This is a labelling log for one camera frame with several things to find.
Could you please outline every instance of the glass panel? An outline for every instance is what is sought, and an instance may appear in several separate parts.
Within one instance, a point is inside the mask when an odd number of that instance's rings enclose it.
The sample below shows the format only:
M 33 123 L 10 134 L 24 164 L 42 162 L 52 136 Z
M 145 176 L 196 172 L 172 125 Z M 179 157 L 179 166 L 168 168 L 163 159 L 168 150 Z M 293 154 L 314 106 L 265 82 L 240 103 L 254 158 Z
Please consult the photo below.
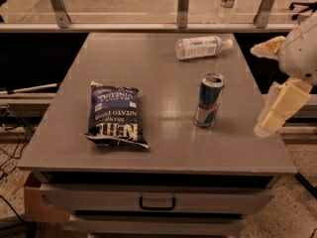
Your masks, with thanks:
M 178 0 L 63 0 L 72 23 L 176 23 Z
M 190 0 L 190 23 L 216 23 L 221 0 Z M 252 23 L 262 0 L 236 0 L 231 23 Z
M 291 2 L 275 0 L 269 23 L 294 23 L 292 15 L 304 7 L 289 9 Z M 72 23 L 176 23 L 178 0 L 63 0 Z M 262 0 L 237 0 L 231 22 L 252 23 Z M 220 0 L 190 0 L 188 23 L 216 23 Z M 8 0 L 0 7 L 5 23 L 55 23 L 50 0 Z
M 55 23 L 50 0 L 8 0 L 0 7 L 5 23 Z
M 316 0 L 275 0 L 273 4 L 272 11 L 269 16 L 269 23 L 279 23 L 279 24 L 294 24 L 296 21 L 292 19 L 292 16 L 298 13 L 300 10 L 306 8 L 306 6 L 297 6 L 293 10 L 289 9 L 292 2 L 316 2 Z M 299 16 L 298 20 L 305 16 L 310 16 L 310 12 L 305 15 Z

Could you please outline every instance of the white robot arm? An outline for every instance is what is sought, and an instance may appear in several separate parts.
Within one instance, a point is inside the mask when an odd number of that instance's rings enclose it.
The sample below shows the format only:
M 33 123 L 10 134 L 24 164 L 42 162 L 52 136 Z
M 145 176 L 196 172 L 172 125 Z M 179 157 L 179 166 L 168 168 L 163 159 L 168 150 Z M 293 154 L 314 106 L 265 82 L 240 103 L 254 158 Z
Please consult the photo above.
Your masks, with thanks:
M 310 98 L 317 85 L 317 16 L 300 23 L 287 37 L 277 37 L 254 46 L 257 57 L 278 60 L 279 69 L 289 75 L 284 84 L 275 82 L 269 89 L 259 115 L 255 133 L 259 137 L 275 133 Z

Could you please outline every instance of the drawer handle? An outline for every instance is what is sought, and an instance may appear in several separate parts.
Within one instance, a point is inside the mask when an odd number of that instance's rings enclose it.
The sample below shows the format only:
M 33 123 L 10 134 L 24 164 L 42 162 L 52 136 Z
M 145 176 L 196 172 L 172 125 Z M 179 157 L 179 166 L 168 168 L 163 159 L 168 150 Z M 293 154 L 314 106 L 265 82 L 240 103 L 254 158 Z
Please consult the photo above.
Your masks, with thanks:
M 143 205 L 143 198 L 140 196 L 140 198 L 139 198 L 139 207 L 142 210 L 173 210 L 176 207 L 176 198 L 173 197 L 171 199 L 171 206 L 168 206 L 168 207 L 150 207 L 150 206 L 144 206 Z

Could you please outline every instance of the chip bag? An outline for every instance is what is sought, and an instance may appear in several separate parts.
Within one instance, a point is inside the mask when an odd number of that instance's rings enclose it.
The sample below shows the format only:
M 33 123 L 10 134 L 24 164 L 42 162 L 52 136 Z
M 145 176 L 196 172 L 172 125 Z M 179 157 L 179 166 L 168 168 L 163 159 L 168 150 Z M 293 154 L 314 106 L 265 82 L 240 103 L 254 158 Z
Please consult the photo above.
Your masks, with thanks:
M 148 148 L 138 120 L 138 92 L 91 82 L 91 108 L 88 132 L 84 136 L 95 144 L 137 144 Z

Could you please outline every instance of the bottle cap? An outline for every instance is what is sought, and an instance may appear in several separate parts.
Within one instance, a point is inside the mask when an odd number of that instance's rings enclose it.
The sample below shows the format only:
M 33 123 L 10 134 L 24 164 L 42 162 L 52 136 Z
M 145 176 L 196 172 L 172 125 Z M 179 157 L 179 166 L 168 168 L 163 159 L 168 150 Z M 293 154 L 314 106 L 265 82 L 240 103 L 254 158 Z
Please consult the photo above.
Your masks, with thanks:
M 225 44 L 224 45 L 224 49 L 228 50 L 234 45 L 234 42 L 229 39 L 229 40 L 224 41 L 224 44 Z

